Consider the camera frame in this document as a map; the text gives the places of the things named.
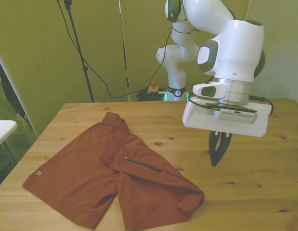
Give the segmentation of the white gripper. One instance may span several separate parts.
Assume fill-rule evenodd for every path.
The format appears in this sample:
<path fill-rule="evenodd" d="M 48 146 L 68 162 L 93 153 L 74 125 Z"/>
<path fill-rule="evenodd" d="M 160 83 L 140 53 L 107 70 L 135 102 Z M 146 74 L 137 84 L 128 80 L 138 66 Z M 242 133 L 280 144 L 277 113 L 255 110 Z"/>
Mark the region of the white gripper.
<path fill-rule="evenodd" d="M 249 102 L 245 109 L 226 109 L 214 101 L 192 97 L 186 104 L 183 124 L 189 128 L 210 130 L 209 152 L 215 167 L 226 153 L 232 134 L 262 137 L 265 135 L 271 106 Z"/>

